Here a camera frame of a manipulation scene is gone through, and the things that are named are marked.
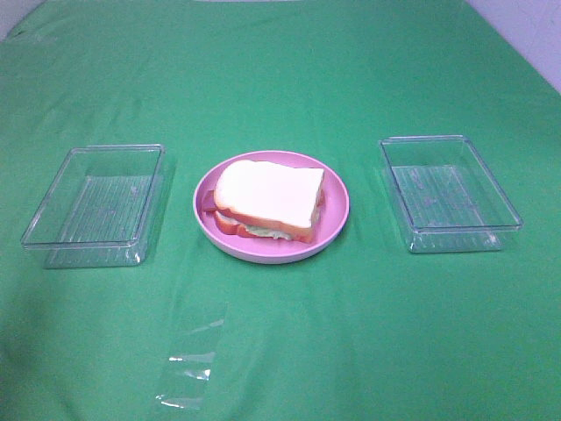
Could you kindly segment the bacon strip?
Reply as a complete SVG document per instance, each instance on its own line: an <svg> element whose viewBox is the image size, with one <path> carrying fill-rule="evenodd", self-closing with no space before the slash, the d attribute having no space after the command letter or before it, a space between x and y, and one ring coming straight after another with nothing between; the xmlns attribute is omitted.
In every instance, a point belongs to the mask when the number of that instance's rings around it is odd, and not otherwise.
<svg viewBox="0 0 561 421"><path fill-rule="evenodd" d="M324 190L321 189L316 198L316 207L323 206L324 202L325 202L325 194L324 194Z"/></svg>
<svg viewBox="0 0 561 421"><path fill-rule="evenodd" d="M215 198L214 198L215 190L210 189L206 191L202 197L201 201L201 210L204 212L214 212L217 210Z"/></svg>

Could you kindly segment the pink round plate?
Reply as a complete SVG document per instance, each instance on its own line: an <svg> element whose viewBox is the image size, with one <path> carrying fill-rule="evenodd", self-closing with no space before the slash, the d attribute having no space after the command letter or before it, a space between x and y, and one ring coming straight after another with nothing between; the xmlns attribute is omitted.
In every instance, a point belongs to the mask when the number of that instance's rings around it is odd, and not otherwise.
<svg viewBox="0 0 561 421"><path fill-rule="evenodd" d="M243 159L271 161L293 168L322 168L324 170L325 202L321 207L320 218L312 242L243 238L238 235L227 235L218 229L210 212L201 210L204 193L214 189L219 176L229 164ZM315 158L291 151L253 151L233 156L210 169L196 186L193 195L193 210L204 235L223 252L240 260L260 264L283 264L306 259L329 246L344 228L349 216L350 198L339 175Z"/></svg>

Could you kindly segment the green tablecloth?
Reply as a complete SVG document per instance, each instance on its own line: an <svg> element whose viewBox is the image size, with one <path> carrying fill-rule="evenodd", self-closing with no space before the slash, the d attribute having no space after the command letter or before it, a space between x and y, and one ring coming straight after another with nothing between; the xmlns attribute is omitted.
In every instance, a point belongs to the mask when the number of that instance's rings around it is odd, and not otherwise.
<svg viewBox="0 0 561 421"><path fill-rule="evenodd" d="M524 225L497 253L412 254L377 161L463 134ZM161 143L175 174L133 268L45 270L20 239L67 151ZM239 153L332 167L317 256L215 248L192 195ZM224 314L198 420L557 420L560 97L462 1L49 1L1 45L1 417L148 420L197 313Z"/></svg>

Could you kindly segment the clear plastic film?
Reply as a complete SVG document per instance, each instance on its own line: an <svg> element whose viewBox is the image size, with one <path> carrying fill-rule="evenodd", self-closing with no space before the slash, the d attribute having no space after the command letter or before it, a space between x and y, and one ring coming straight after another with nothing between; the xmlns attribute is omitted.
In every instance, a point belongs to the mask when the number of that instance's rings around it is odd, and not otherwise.
<svg viewBox="0 0 561 421"><path fill-rule="evenodd" d="M194 420L200 413L228 304L203 302L184 307L174 318L153 399L153 420Z"/></svg>

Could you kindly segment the clear right plastic container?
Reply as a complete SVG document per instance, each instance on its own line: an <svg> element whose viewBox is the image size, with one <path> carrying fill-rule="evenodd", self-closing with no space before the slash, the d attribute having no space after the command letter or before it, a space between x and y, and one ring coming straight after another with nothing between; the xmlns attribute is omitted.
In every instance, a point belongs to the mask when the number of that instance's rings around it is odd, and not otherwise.
<svg viewBox="0 0 561 421"><path fill-rule="evenodd" d="M380 141L385 187L411 253L500 251L523 227L519 212L464 135Z"/></svg>

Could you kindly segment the clear plastic container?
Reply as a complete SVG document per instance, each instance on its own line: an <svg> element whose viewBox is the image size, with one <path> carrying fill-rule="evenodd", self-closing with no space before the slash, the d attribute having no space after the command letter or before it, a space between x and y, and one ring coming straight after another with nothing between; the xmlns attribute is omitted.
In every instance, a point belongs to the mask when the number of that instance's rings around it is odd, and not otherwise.
<svg viewBox="0 0 561 421"><path fill-rule="evenodd" d="M380 141L385 187L411 253L500 251L523 227L519 212L464 135Z"/></svg>
<svg viewBox="0 0 561 421"><path fill-rule="evenodd" d="M72 148L20 244L43 268L137 266L153 245L168 179L161 144Z"/></svg>

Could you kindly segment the clear left plastic container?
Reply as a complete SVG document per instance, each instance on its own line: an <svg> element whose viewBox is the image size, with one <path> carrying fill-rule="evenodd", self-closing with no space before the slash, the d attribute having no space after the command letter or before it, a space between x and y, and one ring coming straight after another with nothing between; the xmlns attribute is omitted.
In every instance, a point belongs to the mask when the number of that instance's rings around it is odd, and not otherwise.
<svg viewBox="0 0 561 421"><path fill-rule="evenodd" d="M137 266L153 245L168 179L161 144L72 148L20 244L43 268Z"/></svg>

